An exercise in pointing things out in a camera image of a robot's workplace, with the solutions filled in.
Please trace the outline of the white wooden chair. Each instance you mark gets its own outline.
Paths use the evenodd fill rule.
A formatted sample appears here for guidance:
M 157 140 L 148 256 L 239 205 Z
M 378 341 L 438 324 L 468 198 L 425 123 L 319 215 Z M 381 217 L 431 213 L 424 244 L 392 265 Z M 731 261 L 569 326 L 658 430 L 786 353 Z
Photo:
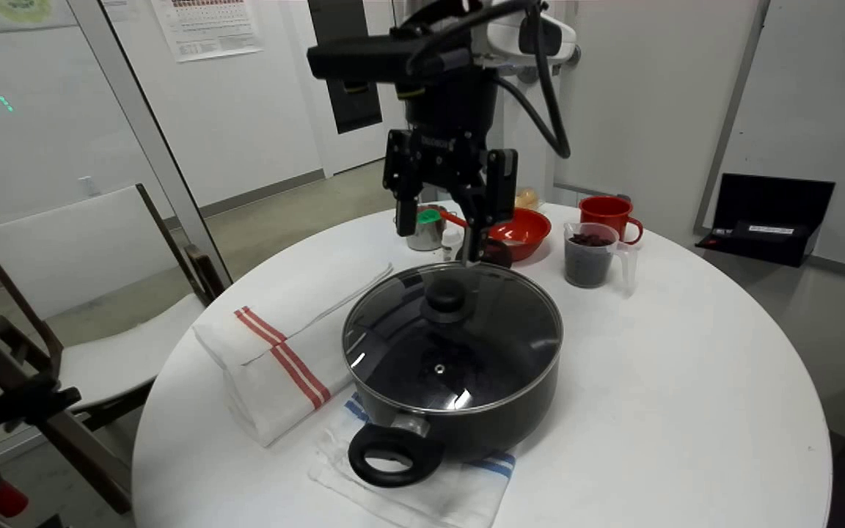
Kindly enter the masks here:
M 190 292 L 148 321 L 110 337 L 65 345 L 49 320 L 171 268 Z M 143 405 L 174 345 L 224 282 L 197 245 L 179 245 L 137 183 L 0 224 L 0 283 L 43 341 L 37 347 L 6 318 L 0 339 L 13 353 L 0 381 L 23 361 L 56 382 L 73 404 L 34 426 L 114 511 L 131 511 L 130 469 L 96 431 Z

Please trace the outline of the clear measuring cup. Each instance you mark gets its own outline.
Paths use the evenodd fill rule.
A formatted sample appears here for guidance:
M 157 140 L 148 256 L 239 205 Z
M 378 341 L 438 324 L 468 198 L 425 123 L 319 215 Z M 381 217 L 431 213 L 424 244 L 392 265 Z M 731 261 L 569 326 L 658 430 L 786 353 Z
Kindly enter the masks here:
M 612 227 L 600 223 L 563 225 L 564 277 L 575 287 L 603 287 L 608 282 L 612 261 L 621 262 L 621 288 L 626 296 L 637 288 L 638 249 L 624 243 Z

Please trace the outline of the red mug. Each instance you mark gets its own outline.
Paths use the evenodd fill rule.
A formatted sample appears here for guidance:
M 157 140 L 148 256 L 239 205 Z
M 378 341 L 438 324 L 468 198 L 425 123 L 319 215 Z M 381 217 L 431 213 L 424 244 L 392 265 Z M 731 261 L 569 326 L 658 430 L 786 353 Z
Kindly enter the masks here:
M 643 238 L 644 227 L 633 217 L 632 202 L 620 195 L 591 195 L 578 202 L 581 223 L 607 225 L 619 235 L 619 240 L 636 245 Z

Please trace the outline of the open black case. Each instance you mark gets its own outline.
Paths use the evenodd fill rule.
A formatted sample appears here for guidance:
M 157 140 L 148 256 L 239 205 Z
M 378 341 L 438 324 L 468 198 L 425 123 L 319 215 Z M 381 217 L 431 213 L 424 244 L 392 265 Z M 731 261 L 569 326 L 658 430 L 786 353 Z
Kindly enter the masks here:
M 709 233 L 695 247 L 799 268 L 813 251 L 835 183 L 725 172 Z

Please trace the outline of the white towel with red stripes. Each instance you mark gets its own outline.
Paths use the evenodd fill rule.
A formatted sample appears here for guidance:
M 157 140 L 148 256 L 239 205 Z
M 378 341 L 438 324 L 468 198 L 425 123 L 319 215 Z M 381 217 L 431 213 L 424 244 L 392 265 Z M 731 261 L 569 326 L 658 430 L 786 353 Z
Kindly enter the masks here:
M 228 410 L 256 444 L 269 447 L 348 383 L 345 319 L 393 270 L 390 262 L 362 258 L 326 270 L 312 264 L 192 325 L 221 369 Z

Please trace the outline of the wall calendar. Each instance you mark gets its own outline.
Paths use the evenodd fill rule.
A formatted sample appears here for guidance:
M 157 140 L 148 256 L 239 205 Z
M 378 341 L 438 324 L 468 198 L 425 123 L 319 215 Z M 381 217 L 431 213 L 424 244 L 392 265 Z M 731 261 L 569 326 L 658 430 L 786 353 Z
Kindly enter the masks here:
M 263 50 L 252 0 L 148 0 L 178 63 Z

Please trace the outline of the metal cup with green lid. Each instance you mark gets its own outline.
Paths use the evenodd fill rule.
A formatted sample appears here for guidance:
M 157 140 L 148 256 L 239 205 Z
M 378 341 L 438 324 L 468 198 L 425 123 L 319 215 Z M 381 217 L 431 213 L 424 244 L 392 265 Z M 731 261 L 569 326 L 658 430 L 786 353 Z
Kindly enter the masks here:
M 432 252 L 442 247 L 442 235 L 446 221 L 442 206 L 425 205 L 417 208 L 415 231 L 406 238 L 406 245 L 416 252 Z

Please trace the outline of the white towel with blue stripes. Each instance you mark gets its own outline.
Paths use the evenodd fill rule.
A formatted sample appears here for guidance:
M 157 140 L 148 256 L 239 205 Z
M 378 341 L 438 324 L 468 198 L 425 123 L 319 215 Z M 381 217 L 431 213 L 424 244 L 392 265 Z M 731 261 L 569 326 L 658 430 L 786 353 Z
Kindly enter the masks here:
M 491 528 L 516 468 L 517 448 L 446 463 L 409 487 L 373 487 L 348 463 L 348 443 L 368 419 L 361 397 L 352 393 L 316 442 L 312 481 L 398 528 Z

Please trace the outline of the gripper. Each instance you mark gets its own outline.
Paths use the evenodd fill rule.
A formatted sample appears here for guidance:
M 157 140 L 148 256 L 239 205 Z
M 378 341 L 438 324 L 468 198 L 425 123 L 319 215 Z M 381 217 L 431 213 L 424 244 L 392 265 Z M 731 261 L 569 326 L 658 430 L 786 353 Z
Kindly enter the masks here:
M 513 219 L 519 154 L 486 146 L 499 79 L 494 69 L 469 67 L 431 84 L 403 83 L 409 127 L 387 136 L 383 187 L 396 201 L 397 234 L 415 234 L 423 186 L 455 189 L 467 223 L 467 266 L 483 259 L 492 228 Z

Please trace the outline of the red bowl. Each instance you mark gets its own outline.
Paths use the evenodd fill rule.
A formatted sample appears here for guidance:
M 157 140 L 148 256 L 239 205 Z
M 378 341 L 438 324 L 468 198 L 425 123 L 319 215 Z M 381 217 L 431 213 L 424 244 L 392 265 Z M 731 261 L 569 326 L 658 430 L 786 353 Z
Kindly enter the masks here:
M 531 208 L 514 208 L 510 221 L 495 225 L 489 231 L 490 241 L 501 243 L 511 254 L 513 262 L 531 257 L 549 236 L 551 221 Z

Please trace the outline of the wall poster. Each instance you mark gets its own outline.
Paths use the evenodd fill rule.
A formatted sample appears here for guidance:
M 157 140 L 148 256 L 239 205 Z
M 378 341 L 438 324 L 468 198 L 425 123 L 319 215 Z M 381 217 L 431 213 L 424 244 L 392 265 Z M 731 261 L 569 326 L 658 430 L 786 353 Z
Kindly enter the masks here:
M 0 0 L 0 33 L 77 24 L 67 0 Z

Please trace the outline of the glass pot lid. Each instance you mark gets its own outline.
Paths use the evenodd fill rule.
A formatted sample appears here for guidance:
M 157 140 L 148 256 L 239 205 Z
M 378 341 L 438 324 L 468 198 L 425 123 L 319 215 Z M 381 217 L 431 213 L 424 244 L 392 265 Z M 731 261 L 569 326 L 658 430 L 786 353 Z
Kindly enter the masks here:
M 356 385 L 426 414 L 486 410 L 527 393 L 557 363 L 553 298 L 512 268 L 436 262 L 365 292 L 342 330 Z

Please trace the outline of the black cooking pot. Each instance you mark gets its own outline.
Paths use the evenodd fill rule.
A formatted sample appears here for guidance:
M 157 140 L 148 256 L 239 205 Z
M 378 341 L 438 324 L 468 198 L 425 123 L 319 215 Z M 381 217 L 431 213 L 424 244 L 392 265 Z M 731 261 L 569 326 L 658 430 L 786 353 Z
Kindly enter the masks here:
M 426 414 L 388 405 L 359 388 L 350 375 L 369 419 L 349 441 L 348 463 L 365 483 L 398 488 L 425 481 L 446 463 L 516 447 L 549 411 L 557 369 L 559 359 L 527 393 L 463 414 Z

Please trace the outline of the black wall panel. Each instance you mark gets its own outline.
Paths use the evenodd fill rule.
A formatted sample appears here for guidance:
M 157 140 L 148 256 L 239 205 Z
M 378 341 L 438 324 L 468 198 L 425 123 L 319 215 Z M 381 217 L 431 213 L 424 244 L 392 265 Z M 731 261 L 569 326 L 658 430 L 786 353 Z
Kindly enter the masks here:
M 307 3 L 317 44 L 369 36 L 362 0 L 307 0 Z M 326 89 L 339 134 L 382 123 L 378 88 L 349 94 L 342 81 L 327 81 Z

